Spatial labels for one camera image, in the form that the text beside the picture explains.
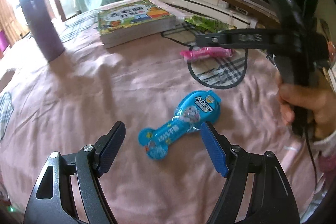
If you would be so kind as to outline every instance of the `metal screw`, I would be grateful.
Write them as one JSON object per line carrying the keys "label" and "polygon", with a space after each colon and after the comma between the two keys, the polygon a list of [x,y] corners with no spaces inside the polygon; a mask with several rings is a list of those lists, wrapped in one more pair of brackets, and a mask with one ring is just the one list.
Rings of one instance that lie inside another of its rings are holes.
{"label": "metal screw", "polygon": [[239,145],[233,145],[231,146],[232,151],[239,152],[242,148]]}
{"label": "metal screw", "polygon": [[52,158],[52,159],[56,158],[57,156],[58,156],[58,152],[57,151],[55,151],[55,152],[53,152],[53,153],[50,154],[50,158]]}
{"label": "metal screw", "polygon": [[84,151],[85,152],[90,152],[92,149],[93,149],[93,146],[91,144],[84,146]]}
{"label": "metal screw", "polygon": [[275,155],[272,151],[266,151],[266,156],[269,158],[273,158]]}

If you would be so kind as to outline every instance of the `blue spoon-shaped package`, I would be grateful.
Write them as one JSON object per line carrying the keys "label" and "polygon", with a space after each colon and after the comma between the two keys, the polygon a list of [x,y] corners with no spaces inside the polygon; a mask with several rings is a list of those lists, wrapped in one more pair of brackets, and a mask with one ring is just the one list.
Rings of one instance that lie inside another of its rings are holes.
{"label": "blue spoon-shaped package", "polygon": [[145,147],[151,159],[163,159],[167,155],[168,145],[182,135],[200,130],[202,122],[216,122],[221,113],[220,102],[221,99],[212,90],[190,93],[178,105],[169,122],[156,130],[141,130],[139,143]]}

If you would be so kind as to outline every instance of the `purple bottle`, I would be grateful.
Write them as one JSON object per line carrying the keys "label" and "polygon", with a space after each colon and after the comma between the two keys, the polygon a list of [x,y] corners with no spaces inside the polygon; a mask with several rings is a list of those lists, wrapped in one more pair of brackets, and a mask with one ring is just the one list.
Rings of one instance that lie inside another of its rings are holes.
{"label": "purple bottle", "polygon": [[44,0],[20,0],[23,14],[38,47],[48,62],[64,52],[64,46],[51,22]]}

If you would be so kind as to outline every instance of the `human hand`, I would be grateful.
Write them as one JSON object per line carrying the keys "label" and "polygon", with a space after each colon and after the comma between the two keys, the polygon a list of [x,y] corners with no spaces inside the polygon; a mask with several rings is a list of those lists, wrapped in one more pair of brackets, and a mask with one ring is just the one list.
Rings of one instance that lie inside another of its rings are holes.
{"label": "human hand", "polygon": [[278,73],[278,101],[284,123],[291,124],[295,114],[291,105],[312,110],[316,122],[315,138],[325,139],[336,129],[336,94],[331,89],[324,75],[319,73],[317,88],[284,84]]}

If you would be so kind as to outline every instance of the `pink snack package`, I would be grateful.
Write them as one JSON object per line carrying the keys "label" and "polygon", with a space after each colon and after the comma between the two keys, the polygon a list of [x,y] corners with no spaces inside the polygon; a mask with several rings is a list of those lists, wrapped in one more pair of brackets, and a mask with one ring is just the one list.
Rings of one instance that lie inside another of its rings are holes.
{"label": "pink snack package", "polygon": [[185,50],[180,52],[185,61],[197,61],[209,57],[232,57],[233,50],[221,47],[205,47],[196,50]]}

